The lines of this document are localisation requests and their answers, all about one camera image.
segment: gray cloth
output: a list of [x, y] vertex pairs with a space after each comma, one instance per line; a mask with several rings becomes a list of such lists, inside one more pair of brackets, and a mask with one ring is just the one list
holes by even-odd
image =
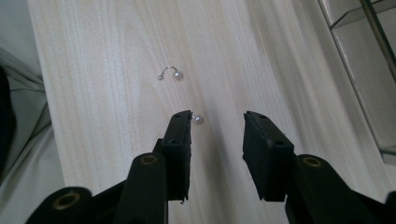
[[15, 117], [0, 182], [0, 223], [25, 223], [47, 196], [64, 188], [64, 178], [26, 0], [0, 0], [0, 30], [0, 66]]

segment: pearl earring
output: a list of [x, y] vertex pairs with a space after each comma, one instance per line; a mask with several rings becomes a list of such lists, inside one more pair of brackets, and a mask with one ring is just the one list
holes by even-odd
[[172, 68], [172, 69], [175, 70], [175, 72], [174, 72], [174, 78], [175, 78], [176, 80], [179, 80], [179, 79], [181, 79], [181, 78], [183, 77], [183, 73], [182, 73], [181, 71], [178, 71], [174, 66], [167, 66], [167, 67], [165, 67], [165, 68], [163, 69], [163, 71], [161, 72], [161, 74], [158, 76], [158, 79], [159, 79], [159, 80], [163, 80], [163, 74], [164, 74], [165, 71], [166, 71], [167, 69], [169, 69], [169, 68]]

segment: light wood surface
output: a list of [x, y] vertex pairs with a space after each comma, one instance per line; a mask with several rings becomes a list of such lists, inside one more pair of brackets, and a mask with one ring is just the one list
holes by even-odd
[[[396, 189], [336, 51], [318, 1], [30, 1], [67, 185], [93, 193], [123, 180], [132, 159], [190, 109], [190, 200], [170, 223], [286, 223], [260, 202], [242, 160], [247, 110], [329, 161], [381, 202]], [[183, 71], [157, 76], [167, 65]]]

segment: earring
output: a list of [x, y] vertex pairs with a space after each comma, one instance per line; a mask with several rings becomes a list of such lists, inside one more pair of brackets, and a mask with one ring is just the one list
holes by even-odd
[[174, 66], [167, 66], [167, 67], [165, 67], [165, 68], [163, 69], [163, 71], [161, 72], [161, 74], [158, 76], [158, 79], [159, 79], [159, 80], [163, 80], [163, 74], [164, 74], [165, 71], [166, 71], [167, 69], [169, 69], [169, 68], [172, 68], [172, 69], [175, 70], [175, 72], [174, 72], [174, 78], [175, 78], [176, 80], [179, 80], [179, 79], [181, 79], [181, 78], [183, 77], [183, 73], [182, 73], [181, 71], [178, 71]]

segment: wood grain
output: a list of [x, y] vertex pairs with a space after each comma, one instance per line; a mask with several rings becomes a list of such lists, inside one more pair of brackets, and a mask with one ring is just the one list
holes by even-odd
[[[190, 200], [170, 223], [285, 223], [260, 202], [242, 160], [247, 110], [328, 160], [350, 187], [383, 201], [396, 189], [318, 1], [30, 1], [67, 185], [98, 193], [151, 151], [190, 109]], [[167, 65], [183, 71], [157, 76]]]

